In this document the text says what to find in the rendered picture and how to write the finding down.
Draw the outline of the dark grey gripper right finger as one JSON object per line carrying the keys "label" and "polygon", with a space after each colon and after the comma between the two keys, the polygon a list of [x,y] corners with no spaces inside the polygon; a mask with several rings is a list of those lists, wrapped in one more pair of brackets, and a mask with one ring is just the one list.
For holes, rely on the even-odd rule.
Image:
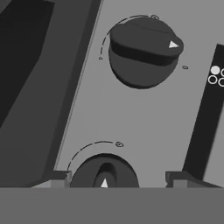
{"label": "dark grey gripper right finger", "polygon": [[218,185],[194,178],[186,171],[167,171],[165,181],[168,188],[219,188]]}

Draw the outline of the dark grey stove knob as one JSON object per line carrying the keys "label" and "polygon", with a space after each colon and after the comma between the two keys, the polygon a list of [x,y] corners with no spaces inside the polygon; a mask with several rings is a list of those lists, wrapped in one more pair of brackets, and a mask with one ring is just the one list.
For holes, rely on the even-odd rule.
{"label": "dark grey stove knob", "polygon": [[136,17],[109,34],[108,60],[115,77],[130,88],[154,88],[175,70],[183,40],[165,22]]}
{"label": "dark grey stove knob", "polygon": [[71,187],[139,187],[132,166],[122,157],[101,153],[86,159],[74,173]]}

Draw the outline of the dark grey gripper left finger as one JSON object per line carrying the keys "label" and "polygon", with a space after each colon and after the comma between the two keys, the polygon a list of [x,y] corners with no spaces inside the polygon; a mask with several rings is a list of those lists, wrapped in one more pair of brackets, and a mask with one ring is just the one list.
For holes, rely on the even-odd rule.
{"label": "dark grey gripper left finger", "polygon": [[71,180],[70,171],[52,171],[37,181],[32,188],[66,188],[70,186]]}

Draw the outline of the grey stove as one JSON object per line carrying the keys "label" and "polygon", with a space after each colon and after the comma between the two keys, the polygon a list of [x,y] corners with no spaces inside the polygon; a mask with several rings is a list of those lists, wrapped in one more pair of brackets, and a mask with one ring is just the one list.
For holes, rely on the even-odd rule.
{"label": "grey stove", "polygon": [[[132,18],[184,42],[174,72],[121,83],[109,34]],[[224,188],[224,0],[0,0],[0,189],[32,187],[110,153],[139,187],[188,172]]]}

